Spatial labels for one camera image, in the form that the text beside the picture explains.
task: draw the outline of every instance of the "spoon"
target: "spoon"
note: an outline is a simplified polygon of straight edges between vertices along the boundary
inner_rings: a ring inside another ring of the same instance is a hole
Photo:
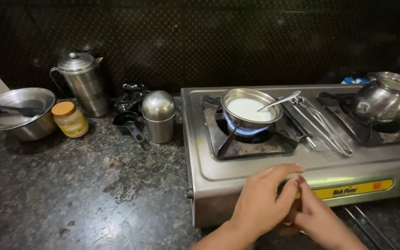
[[[289,95],[289,96],[287,96],[287,97],[284,97],[284,98],[282,98],[282,99],[279,99],[279,100],[277,100],[277,101],[275,101],[275,102],[272,102],[272,103],[270,103],[270,104],[264,106],[263,108],[259,109],[257,112],[260,112],[262,109],[269,108],[269,107],[271,107],[271,106],[274,106],[274,105],[276,105],[276,104],[282,103],[282,102],[284,102],[284,101],[291,100],[291,99],[295,98],[296,96],[298,96],[299,94],[300,94],[300,90],[297,90],[297,91],[291,93],[291,95]]]

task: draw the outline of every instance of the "jar lid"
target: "jar lid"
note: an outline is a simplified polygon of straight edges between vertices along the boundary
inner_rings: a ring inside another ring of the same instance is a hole
[[[0,95],[0,131],[17,128],[33,122],[55,104],[55,95],[45,88],[20,88]],[[33,117],[8,108],[30,108],[41,114]]]
[[[75,113],[76,107],[69,101],[63,101],[55,104],[52,108],[52,114],[58,118],[66,118]]]
[[[59,60],[57,68],[63,74],[78,74],[89,71],[97,65],[97,60],[91,54],[70,52]]]
[[[164,121],[176,112],[174,98],[165,91],[152,91],[144,97],[141,104],[143,116],[151,121]]]

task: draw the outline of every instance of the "steel jug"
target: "steel jug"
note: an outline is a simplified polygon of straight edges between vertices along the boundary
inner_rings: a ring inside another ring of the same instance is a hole
[[[98,67],[103,58],[95,59],[88,53],[71,52],[59,60],[58,66],[50,69],[58,71],[66,80],[75,99],[90,117],[106,115],[111,109],[111,100],[104,89],[104,80]]]

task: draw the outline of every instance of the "tongs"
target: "tongs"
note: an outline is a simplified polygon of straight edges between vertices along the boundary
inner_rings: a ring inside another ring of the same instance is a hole
[[[4,113],[3,109],[17,111],[18,113],[20,113],[26,117],[34,117],[37,115],[42,115],[44,113],[43,109],[36,109],[36,108],[30,108],[30,107],[16,108],[16,107],[10,107],[10,106],[3,106],[0,104],[0,113]]]

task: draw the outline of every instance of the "black backsplash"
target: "black backsplash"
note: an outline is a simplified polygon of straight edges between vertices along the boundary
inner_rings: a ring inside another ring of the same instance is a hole
[[[400,0],[0,0],[9,88],[58,94],[49,69],[71,51],[103,56],[116,93],[338,84],[400,72]]]

